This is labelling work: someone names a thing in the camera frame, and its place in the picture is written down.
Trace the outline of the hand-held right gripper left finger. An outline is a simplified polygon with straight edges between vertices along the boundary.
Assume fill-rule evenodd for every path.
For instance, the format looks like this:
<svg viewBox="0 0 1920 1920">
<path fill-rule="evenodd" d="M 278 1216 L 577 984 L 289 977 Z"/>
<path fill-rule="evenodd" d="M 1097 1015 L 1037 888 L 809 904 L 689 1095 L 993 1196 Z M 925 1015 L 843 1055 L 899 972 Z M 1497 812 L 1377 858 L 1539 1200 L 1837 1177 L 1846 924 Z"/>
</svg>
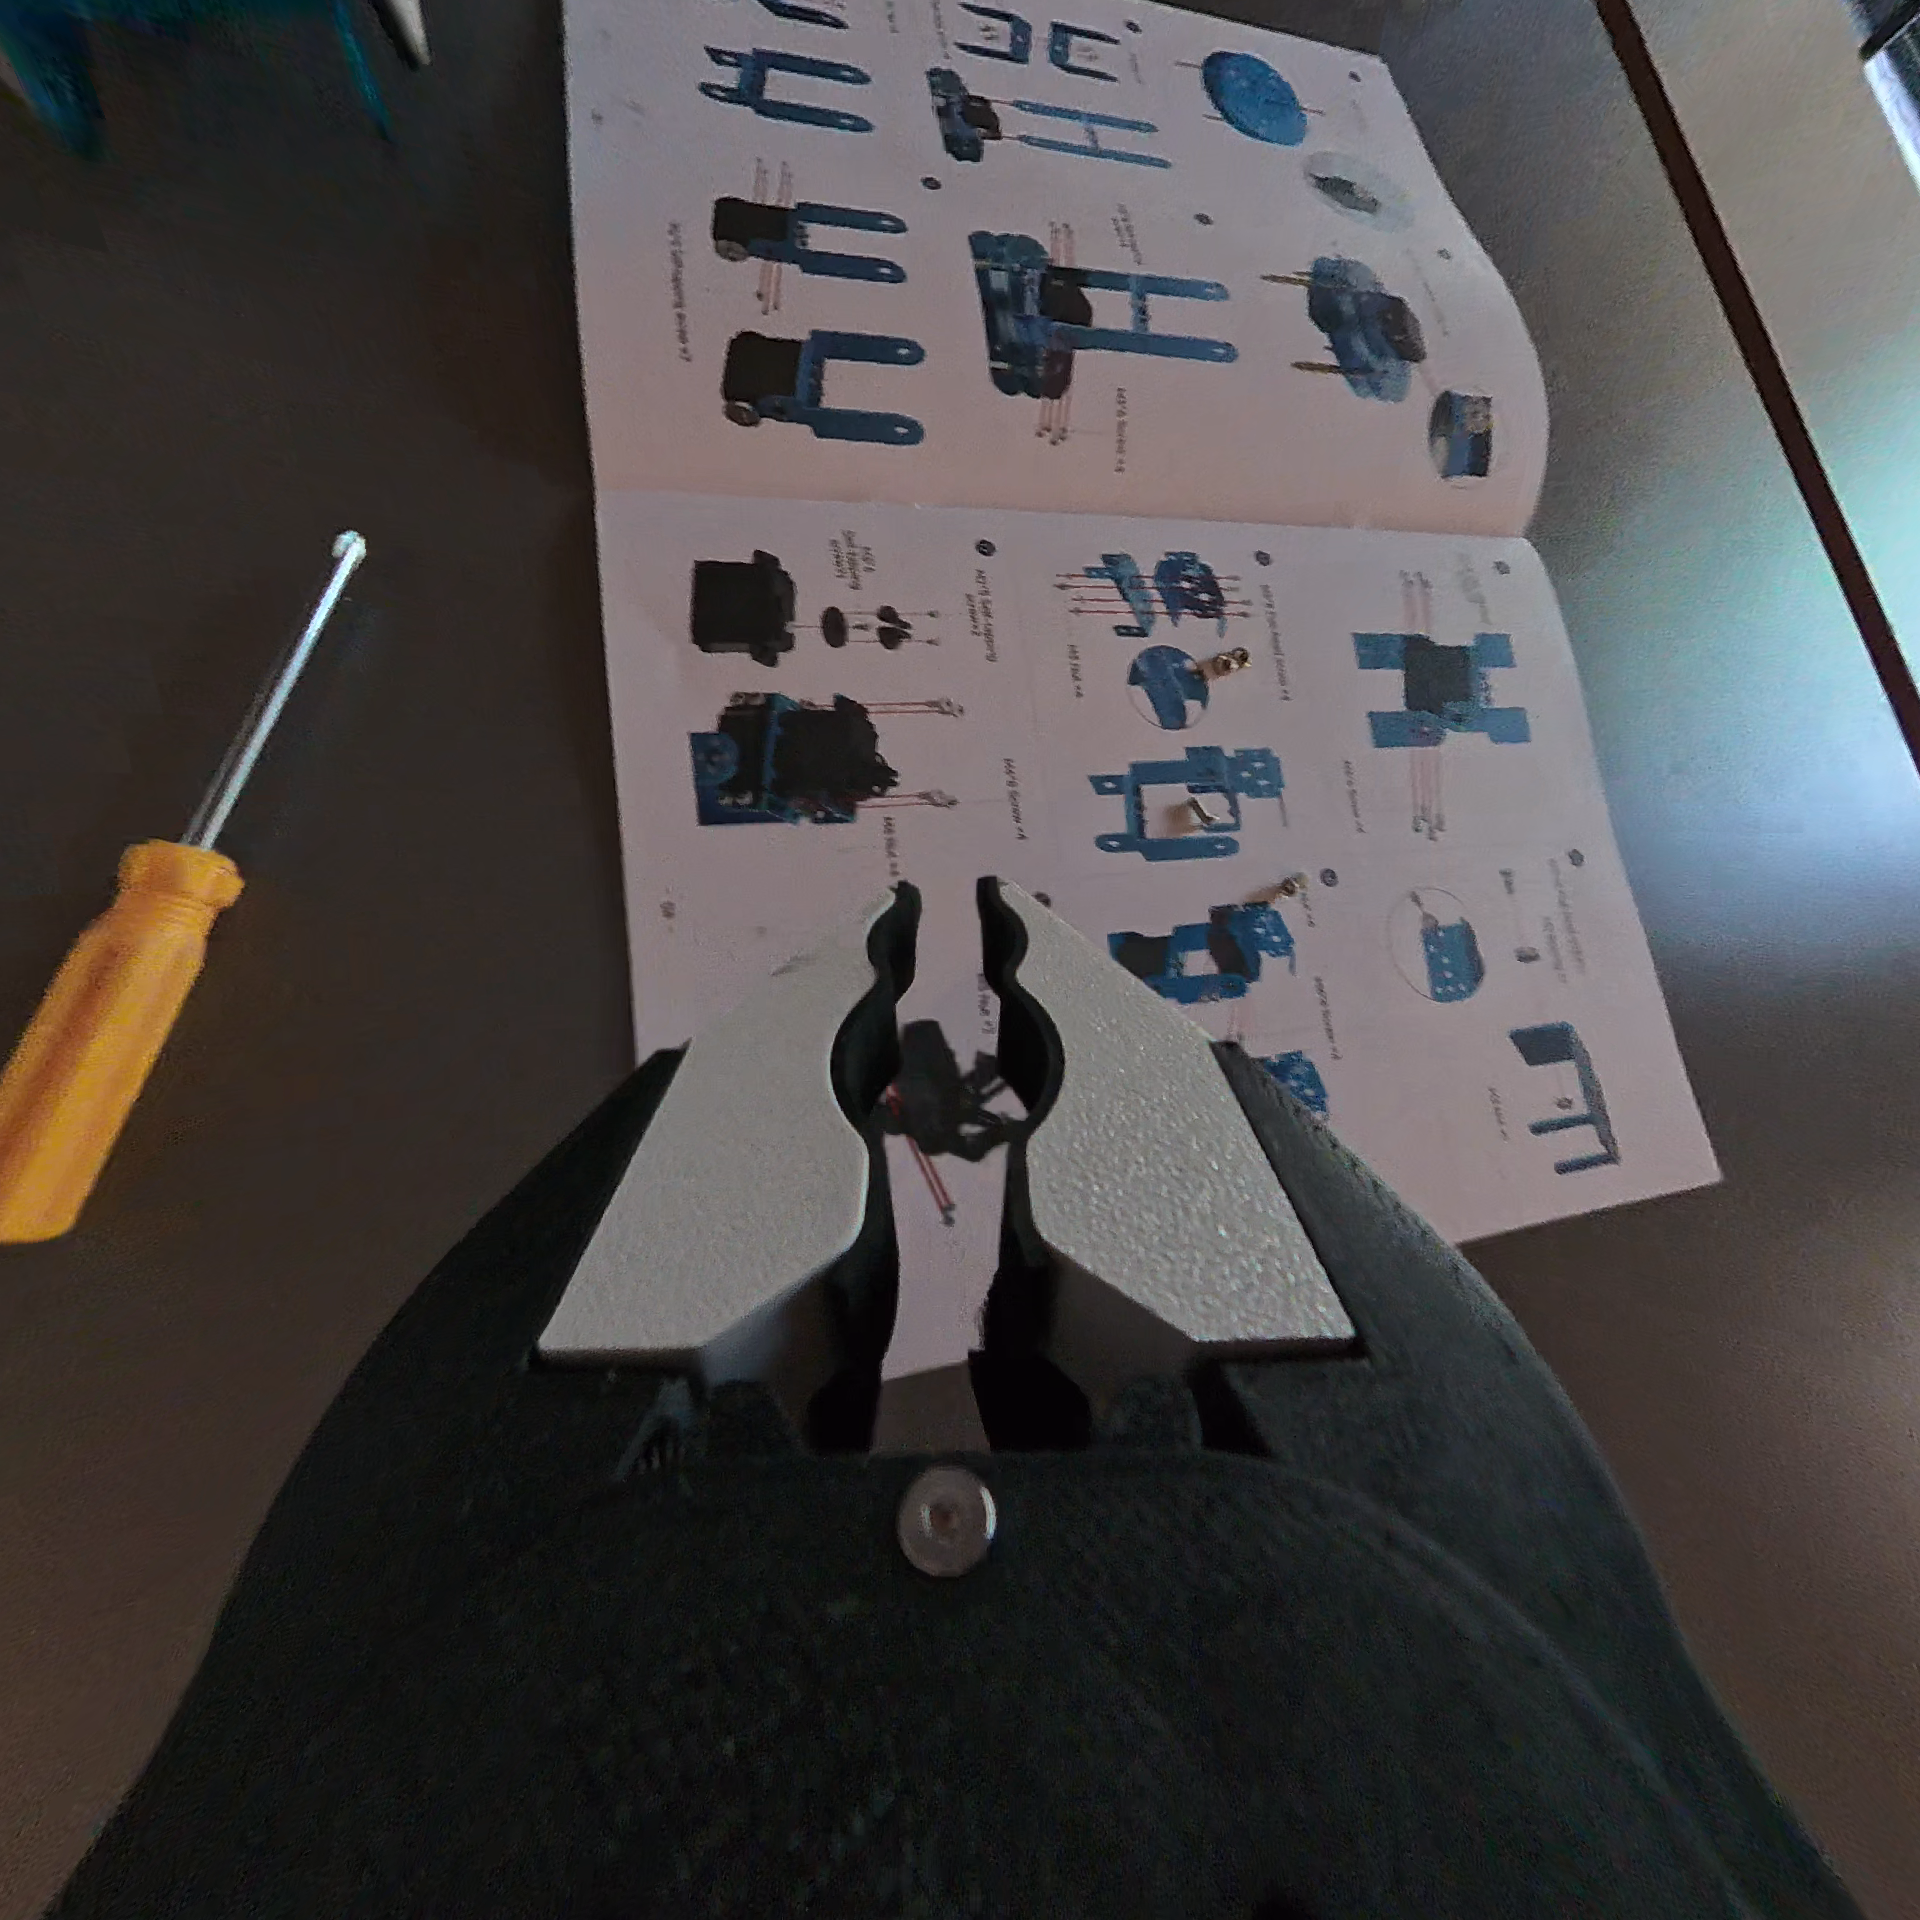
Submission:
<svg viewBox="0 0 1920 1920">
<path fill-rule="evenodd" d="M 755 1384 L 814 1449 L 874 1446 L 899 1309 L 881 1105 L 919 930 L 901 879 L 669 1058 L 539 1360 Z"/>
</svg>

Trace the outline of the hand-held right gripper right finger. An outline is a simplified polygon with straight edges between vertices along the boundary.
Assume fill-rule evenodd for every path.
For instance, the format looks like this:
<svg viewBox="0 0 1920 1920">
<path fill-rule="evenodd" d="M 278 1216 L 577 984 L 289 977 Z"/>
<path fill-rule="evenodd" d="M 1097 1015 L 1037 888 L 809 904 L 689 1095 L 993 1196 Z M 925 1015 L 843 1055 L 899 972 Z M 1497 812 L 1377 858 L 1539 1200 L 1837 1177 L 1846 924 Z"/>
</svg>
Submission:
<svg viewBox="0 0 1920 1920">
<path fill-rule="evenodd" d="M 994 1452 L 1093 1441 L 1124 1391 L 1359 1333 L 1210 1036 L 1011 879 L 975 885 L 1023 1105 L 972 1390 Z"/>
</svg>

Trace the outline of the blue metal bracket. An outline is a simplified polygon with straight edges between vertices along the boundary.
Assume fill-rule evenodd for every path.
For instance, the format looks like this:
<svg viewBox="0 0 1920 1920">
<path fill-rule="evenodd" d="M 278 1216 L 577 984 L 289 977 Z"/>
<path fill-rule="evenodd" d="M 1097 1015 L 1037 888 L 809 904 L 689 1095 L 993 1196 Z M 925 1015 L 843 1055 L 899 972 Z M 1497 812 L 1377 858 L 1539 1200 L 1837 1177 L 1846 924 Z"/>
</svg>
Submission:
<svg viewBox="0 0 1920 1920">
<path fill-rule="evenodd" d="M 106 151 L 106 108 L 92 64 L 93 30 L 188 39 L 201 30 L 313 17 L 324 20 L 339 41 L 351 92 L 373 129 L 393 141 L 393 117 L 358 32 L 361 14 L 378 17 L 375 2 L 4 2 L 4 87 L 63 153 L 95 159 Z"/>
</svg>

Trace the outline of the yellow handled screwdriver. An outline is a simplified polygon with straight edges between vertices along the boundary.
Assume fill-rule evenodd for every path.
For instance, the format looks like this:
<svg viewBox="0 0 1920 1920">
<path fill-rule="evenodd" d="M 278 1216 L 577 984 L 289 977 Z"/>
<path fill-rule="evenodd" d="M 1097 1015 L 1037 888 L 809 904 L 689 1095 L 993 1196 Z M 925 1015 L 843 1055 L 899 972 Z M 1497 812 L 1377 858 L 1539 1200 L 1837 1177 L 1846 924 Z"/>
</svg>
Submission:
<svg viewBox="0 0 1920 1920">
<path fill-rule="evenodd" d="M 21 1032 L 3 1080 L 3 1241 L 76 1228 L 201 977 L 214 920 L 245 879 L 220 841 L 367 542 L 343 529 L 330 574 L 257 690 L 179 838 L 132 844 L 111 897 L 84 925 Z"/>
</svg>

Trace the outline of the dark grey desk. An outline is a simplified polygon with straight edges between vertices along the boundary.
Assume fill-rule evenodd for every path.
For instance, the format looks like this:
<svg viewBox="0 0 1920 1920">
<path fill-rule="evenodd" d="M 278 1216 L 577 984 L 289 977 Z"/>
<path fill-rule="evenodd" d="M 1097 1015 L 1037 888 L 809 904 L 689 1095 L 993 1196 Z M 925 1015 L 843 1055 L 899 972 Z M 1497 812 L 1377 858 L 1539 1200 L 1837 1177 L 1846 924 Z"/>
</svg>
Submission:
<svg viewBox="0 0 1920 1920">
<path fill-rule="evenodd" d="M 348 520 L 364 613 L 81 1231 L 4 1254 L 4 1548 L 249 1528 L 378 1324 L 629 1068 L 561 22 L 453 5 L 387 151 L 269 57 L 137 54 L 111 158 L 4 127 L 4 1040 L 197 794 Z M 1714 216 L 1859 553 L 1837 397 L 1915 414 L 1915 194 L 1737 183 L 1687 5 L 1429 5 L 1415 112 L 1542 320 L 1542 512 L 1727 1181 L 1495 1281 L 1636 1500 L 1915 1522 L 1915 770 Z"/>
</svg>

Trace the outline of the assembly instruction booklet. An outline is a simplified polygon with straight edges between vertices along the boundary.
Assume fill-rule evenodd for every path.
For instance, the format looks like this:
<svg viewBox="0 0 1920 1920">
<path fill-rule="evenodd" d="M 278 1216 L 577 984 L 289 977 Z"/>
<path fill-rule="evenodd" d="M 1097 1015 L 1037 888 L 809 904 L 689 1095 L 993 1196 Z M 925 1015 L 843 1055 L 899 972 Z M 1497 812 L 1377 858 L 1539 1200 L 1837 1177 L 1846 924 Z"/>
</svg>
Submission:
<svg viewBox="0 0 1920 1920">
<path fill-rule="evenodd" d="M 985 873 L 1451 1241 L 1716 1184 L 1527 542 L 1540 359 L 1387 64 L 563 12 L 636 1038 L 922 888 L 886 1372 L 965 1358 L 996 1256 Z"/>
</svg>

